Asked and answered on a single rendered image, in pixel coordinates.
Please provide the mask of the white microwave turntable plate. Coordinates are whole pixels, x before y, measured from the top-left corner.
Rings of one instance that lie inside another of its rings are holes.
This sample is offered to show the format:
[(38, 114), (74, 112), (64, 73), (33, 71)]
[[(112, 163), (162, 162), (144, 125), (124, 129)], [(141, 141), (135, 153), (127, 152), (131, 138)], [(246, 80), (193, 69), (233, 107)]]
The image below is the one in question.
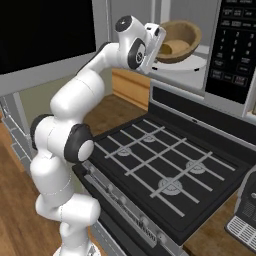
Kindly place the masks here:
[(203, 68), (206, 63), (207, 61), (204, 58), (192, 54), (183, 61), (177, 63), (167, 64), (158, 61), (153, 65), (152, 69), (162, 72), (190, 72)]

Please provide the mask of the grey coffee machine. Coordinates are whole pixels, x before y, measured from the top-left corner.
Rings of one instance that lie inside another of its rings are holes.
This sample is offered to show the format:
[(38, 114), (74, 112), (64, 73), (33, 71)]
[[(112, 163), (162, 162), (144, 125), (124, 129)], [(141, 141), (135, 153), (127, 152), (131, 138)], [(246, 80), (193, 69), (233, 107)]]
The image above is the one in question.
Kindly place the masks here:
[(238, 189), (234, 215), (225, 230), (256, 254), (256, 165), (245, 175)]

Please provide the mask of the light wooden cabinet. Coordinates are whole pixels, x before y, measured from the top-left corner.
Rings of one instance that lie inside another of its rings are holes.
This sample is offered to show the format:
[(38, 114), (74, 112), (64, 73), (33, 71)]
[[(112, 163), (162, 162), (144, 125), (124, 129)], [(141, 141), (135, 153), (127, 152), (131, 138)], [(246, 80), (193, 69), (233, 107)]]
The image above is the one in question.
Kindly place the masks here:
[(147, 76), (122, 69), (112, 69), (113, 93), (144, 109), (148, 109), (150, 79)]

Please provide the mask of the brown wooden bowl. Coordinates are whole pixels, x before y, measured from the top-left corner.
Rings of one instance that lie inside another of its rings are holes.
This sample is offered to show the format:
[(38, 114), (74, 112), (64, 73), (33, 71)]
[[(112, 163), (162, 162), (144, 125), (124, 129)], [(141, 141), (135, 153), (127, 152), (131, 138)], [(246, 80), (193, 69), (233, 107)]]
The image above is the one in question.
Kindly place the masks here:
[(195, 51), (202, 39), (200, 28), (186, 20), (168, 21), (162, 23), (161, 27), (166, 31), (163, 43), (169, 40), (183, 40), (189, 44), (186, 50), (177, 54), (162, 54), (159, 50), (156, 59), (162, 63), (171, 64), (183, 61)]

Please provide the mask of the black hob with grey grates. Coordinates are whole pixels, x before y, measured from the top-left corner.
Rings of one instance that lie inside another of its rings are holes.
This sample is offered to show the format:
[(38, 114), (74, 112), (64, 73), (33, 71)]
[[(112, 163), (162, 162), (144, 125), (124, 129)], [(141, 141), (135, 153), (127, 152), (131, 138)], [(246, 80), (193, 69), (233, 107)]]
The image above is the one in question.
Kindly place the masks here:
[(256, 116), (239, 119), (159, 89), (147, 114), (96, 136), (92, 156), (73, 170), (101, 204), (91, 232), (109, 256), (188, 256), (185, 242), (255, 165)]

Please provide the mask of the grey drawer cabinet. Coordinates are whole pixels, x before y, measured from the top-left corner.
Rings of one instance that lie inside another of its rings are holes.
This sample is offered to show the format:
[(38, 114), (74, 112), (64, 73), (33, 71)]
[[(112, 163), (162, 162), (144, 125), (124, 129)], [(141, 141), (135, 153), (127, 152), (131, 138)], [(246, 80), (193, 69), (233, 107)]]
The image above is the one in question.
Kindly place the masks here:
[(31, 146), (28, 122), (18, 92), (0, 97), (3, 113), (2, 121), (11, 136), (12, 152), (16, 155), (25, 171), (30, 173), (30, 163), (34, 152)]

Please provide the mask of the black microwave door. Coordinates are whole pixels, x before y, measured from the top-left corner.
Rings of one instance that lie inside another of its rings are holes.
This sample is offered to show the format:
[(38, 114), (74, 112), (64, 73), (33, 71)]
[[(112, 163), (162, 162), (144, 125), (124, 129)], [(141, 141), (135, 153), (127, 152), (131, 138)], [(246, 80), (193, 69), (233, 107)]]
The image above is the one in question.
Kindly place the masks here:
[(0, 96), (76, 73), (109, 40), (108, 0), (0, 0)]

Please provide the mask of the grey microwave oven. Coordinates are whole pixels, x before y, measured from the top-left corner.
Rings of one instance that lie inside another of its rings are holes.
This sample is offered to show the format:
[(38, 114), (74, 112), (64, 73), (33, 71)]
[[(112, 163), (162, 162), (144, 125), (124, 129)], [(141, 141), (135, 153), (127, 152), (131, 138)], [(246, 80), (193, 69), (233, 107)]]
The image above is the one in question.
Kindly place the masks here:
[(202, 32), (192, 53), (207, 63), (190, 72), (151, 70), (152, 93), (162, 89), (239, 119), (256, 103), (256, 0), (110, 0), (111, 22), (133, 15), (143, 23), (186, 20)]

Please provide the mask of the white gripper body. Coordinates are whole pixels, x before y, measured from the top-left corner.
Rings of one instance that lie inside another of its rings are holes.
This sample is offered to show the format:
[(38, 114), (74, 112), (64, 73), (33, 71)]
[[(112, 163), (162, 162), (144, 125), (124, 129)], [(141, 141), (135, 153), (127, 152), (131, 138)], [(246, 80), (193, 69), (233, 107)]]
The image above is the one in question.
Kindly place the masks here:
[(139, 72), (148, 74), (165, 39), (166, 31), (161, 26), (146, 26), (145, 55)]

